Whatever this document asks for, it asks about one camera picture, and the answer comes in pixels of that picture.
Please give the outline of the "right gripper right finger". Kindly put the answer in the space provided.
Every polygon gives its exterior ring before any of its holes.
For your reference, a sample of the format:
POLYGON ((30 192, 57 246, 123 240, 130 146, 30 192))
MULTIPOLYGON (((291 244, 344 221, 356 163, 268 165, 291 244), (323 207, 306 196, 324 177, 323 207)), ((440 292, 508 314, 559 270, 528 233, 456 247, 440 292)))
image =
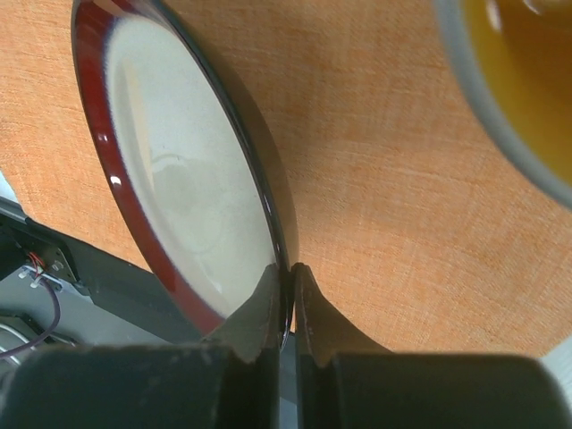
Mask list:
POLYGON ((568 404, 533 358, 398 353, 330 303, 293 267, 302 428, 565 428, 568 404))

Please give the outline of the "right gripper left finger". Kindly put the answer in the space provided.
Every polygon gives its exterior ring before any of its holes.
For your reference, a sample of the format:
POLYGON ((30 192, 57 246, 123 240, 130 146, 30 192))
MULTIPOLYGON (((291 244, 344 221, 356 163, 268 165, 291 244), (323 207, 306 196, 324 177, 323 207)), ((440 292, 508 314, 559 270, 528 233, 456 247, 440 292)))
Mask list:
POLYGON ((4 428, 275 428, 281 296, 277 268, 202 341, 45 347, 5 380, 4 428))

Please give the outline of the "red rimmed plate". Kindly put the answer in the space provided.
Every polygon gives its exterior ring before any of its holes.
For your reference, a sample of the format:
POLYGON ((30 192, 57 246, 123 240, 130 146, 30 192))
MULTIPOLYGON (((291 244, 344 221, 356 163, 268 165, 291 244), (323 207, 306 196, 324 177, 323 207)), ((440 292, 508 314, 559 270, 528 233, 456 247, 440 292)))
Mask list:
POLYGON ((239 312, 290 329, 292 196, 238 74, 164 1, 77 1, 71 48, 90 136, 148 267, 203 333, 239 312))

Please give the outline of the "white floral mug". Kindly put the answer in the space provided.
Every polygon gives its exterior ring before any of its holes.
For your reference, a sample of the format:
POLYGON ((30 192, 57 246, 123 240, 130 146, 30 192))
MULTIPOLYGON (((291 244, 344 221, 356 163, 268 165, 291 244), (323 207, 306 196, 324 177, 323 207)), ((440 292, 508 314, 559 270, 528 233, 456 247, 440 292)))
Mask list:
POLYGON ((461 90, 499 150, 571 205, 571 3, 437 1, 461 90))

